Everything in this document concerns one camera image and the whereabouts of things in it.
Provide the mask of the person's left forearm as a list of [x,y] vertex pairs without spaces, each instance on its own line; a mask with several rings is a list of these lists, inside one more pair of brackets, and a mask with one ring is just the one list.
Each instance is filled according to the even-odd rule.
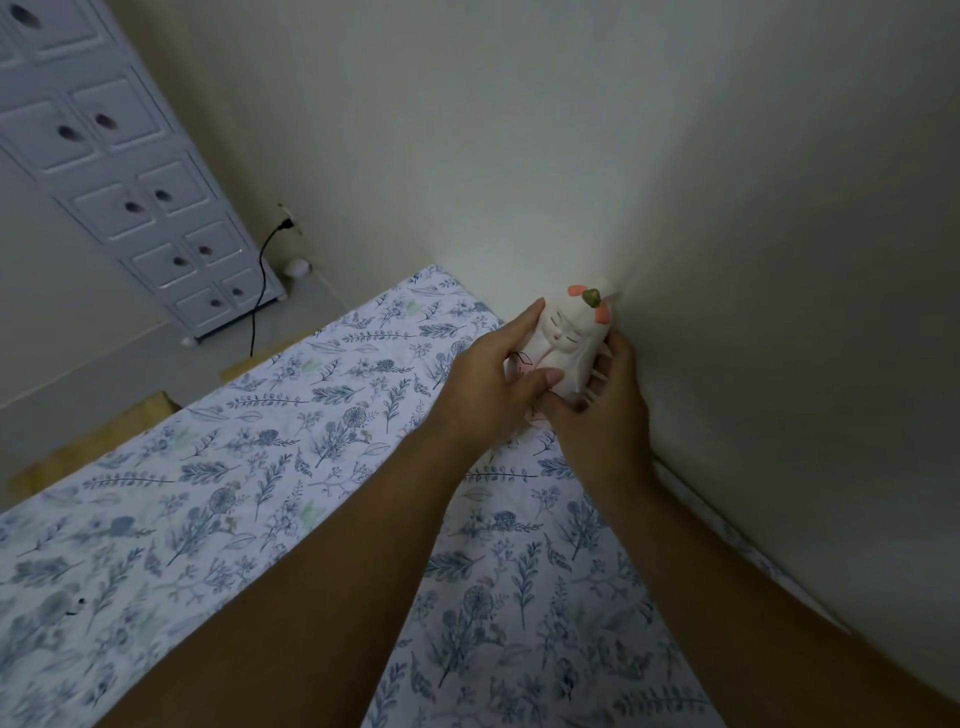
[[427,422],[96,728],[359,728],[443,516],[491,437]]

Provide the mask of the person's right hand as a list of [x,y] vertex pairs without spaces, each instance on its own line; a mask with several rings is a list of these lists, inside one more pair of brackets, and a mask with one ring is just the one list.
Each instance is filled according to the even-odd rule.
[[643,399],[635,349],[619,331],[606,335],[610,353],[599,354],[594,397],[575,408],[553,392],[535,410],[558,435],[560,450],[595,504],[616,500],[654,480],[649,412]]

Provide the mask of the white drawer cabinet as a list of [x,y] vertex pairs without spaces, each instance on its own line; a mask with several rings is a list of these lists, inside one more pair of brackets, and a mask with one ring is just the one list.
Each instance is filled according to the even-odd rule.
[[105,0],[0,0],[0,150],[186,346],[286,300]]

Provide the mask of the white blue floral bed sheet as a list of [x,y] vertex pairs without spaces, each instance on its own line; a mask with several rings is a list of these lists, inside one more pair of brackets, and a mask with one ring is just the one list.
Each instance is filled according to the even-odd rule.
[[[0,728],[90,728],[330,516],[498,318],[430,266],[0,515]],[[555,434],[444,516],[367,728],[725,728]]]

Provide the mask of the white rabbit figure lamp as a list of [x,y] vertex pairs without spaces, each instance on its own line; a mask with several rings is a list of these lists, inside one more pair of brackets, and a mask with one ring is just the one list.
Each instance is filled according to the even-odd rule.
[[588,384],[595,359],[611,356],[605,340],[617,296],[609,286],[574,284],[562,296],[547,299],[534,330],[504,362],[507,381],[537,369],[561,370],[563,377],[553,392],[570,407],[584,408],[594,398]]

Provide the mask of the person's left hand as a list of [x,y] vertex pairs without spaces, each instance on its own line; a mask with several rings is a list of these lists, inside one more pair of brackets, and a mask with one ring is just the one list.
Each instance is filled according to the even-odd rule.
[[504,362],[534,331],[546,306],[536,299],[497,330],[455,356],[424,426],[437,443],[473,463],[511,436],[531,409],[512,407],[512,383]]

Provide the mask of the person's right forearm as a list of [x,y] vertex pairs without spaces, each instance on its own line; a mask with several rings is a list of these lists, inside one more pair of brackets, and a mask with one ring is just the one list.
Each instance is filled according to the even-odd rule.
[[960,705],[798,601],[648,478],[591,498],[728,728],[960,728]]

